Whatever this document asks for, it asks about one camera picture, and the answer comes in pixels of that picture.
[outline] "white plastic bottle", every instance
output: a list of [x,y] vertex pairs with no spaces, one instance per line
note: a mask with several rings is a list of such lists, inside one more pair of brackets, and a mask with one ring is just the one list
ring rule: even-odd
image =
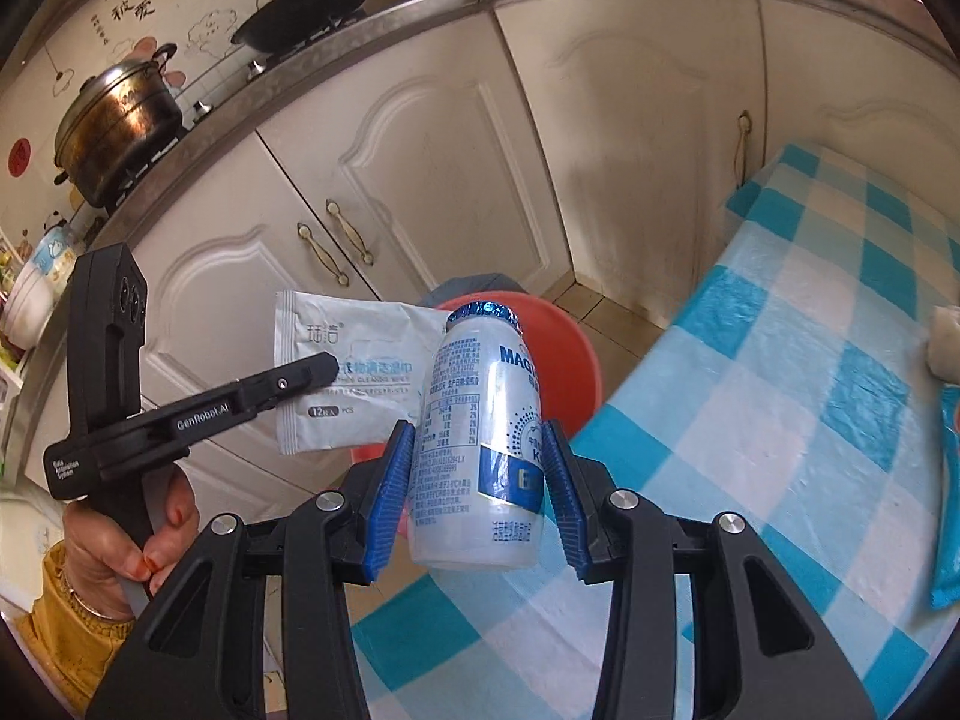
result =
[[450,314],[424,387],[410,476],[413,560],[534,565],[543,502],[539,384],[517,315],[467,303]]

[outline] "floor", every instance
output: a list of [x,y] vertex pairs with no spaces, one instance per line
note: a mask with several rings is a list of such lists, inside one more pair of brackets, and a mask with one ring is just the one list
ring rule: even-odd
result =
[[[628,311],[581,284],[574,284],[554,300],[554,304],[577,320],[593,345],[603,375],[604,399],[616,391],[663,332],[639,314]],[[356,624],[426,573],[426,568],[410,560],[407,539],[397,536],[390,563],[374,584],[369,587],[356,584],[346,586],[350,622]],[[280,604],[271,603],[280,598],[278,591],[279,581],[268,587],[265,628],[267,641],[282,667]],[[267,711],[286,709],[280,674],[272,672],[266,675],[264,686]]]

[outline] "pan handle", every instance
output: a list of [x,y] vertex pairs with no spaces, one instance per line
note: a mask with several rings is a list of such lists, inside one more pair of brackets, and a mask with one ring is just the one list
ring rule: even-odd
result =
[[[167,62],[174,58],[176,53],[176,43],[164,43],[160,46],[150,59],[154,62],[157,62],[157,68],[160,68],[160,72],[163,73],[167,68]],[[163,62],[161,63],[157,57],[163,57]]]

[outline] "yellow sleeve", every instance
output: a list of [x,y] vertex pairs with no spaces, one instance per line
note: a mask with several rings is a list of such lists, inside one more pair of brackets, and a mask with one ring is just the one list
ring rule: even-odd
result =
[[74,598],[64,579],[64,543],[43,559],[43,594],[16,629],[30,652],[80,715],[133,621],[109,623],[90,614]]

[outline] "red object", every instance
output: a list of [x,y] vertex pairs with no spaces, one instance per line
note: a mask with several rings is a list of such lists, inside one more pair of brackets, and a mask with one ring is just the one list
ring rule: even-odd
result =
[[30,141],[26,138],[20,138],[10,149],[10,156],[7,157],[7,170],[14,178],[24,175],[30,165]]
[[[560,420],[568,437],[576,435],[603,405],[600,362],[584,331],[567,312],[526,293],[474,293],[448,300],[440,308],[453,311],[473,300],[493,300],[517,312],[541,387],[541,415],[544,421]],[[374,460],[386,447],[385,443],[359,446],[350,450],[350,459],[354,463]],[[406,536],[406,517],[400,519],[399,530]]]

